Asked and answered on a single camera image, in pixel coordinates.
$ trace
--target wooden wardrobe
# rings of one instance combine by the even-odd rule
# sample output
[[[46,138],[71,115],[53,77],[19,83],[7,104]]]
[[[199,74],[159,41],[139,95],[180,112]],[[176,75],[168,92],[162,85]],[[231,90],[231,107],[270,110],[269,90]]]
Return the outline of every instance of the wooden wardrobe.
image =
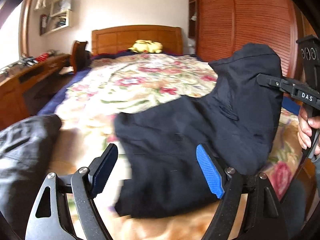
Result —
[[[297,10],[291,0],[197,0],[196,53],[211,61],[264,43],[281,58],[283,75],[299,78]]]

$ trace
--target silver bolt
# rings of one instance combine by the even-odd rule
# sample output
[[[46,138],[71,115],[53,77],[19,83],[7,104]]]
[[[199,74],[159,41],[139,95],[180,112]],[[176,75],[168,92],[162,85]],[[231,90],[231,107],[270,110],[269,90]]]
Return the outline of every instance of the silver bolt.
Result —
[[[235,168],[232,168],[232,167],[227,168],[227,173],[235,174],[235,172],[236,172]]]
[[[87,167],[82,167],[82,168],[79,169],[79,173],[80,173],[80,174],[84,174],[84,173],[86,173],[87,171],[88,171],[88,168],[87,168]]]
[[[47,175],[47,178],[48,179],[52,179],[54,178],[54,176],[56,176],[56,174],[54,172],[50,172],[48,175]]]
[[[267,175],[263,172],[259,173],[259,177],[260,179],[266,179],[267,178]]]

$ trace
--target yellow plush toy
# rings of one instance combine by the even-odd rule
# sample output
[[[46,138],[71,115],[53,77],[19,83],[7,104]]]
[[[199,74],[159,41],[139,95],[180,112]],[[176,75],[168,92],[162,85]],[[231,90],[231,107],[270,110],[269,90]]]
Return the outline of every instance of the yellow plush toy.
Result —
[[[137,40],[129,50],[137,53],[161,53],[162,44],[159,42]]]

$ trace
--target blue gripper pad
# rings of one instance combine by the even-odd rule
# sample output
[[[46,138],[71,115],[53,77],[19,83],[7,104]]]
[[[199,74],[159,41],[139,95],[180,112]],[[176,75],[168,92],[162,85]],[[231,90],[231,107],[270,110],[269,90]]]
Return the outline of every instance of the blue gripper pad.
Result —
[[[224,194],[222,176],[201,144],[197,146],[196,157],[211,193],[221,199]]]

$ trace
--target finger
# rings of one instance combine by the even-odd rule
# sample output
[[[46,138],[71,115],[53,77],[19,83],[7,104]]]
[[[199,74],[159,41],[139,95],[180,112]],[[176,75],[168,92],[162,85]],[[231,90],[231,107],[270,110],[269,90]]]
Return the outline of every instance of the finger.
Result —
[[[303,131],[303,133],[305,133],[308,136],[311,136],[312,130],[311,130],[311,127],[309,126],[308,122],[306,120],[304,120],[301,115],[298,116],[298,119],[299,119],[299,126],[300,126],[301,130]]]
[[[320,154],[320,146],[317,144],[316,149],[315,149],[315,155]]]
[[[299,116],[301,116],[305,121],[308,121],[308,114],[303,106],[300,107]]]
[[[298,140],[299,140],[299,143],[300,143],[301,147],[306,150],[306,149],[307,149],[307,146],[306,146],[305,143],[302,141],[299,132],[298,132]]]
[[[308,120],[308,123],[312,128],[319,129],[320,128],[320,116],[312,117]]]
[[[301,140],[303,141],[303,143],[304,143],[305,145],[307,145],[308,148],[310,148],[310,147],[311,147],[311,139],[310,139],[310,137],[309,137],[308,135],[306,135],[306,134],[301,130],[300,125],[298,125],[298,131],[299,131],[299,135],[300,135],[300,138],[301,138]]]

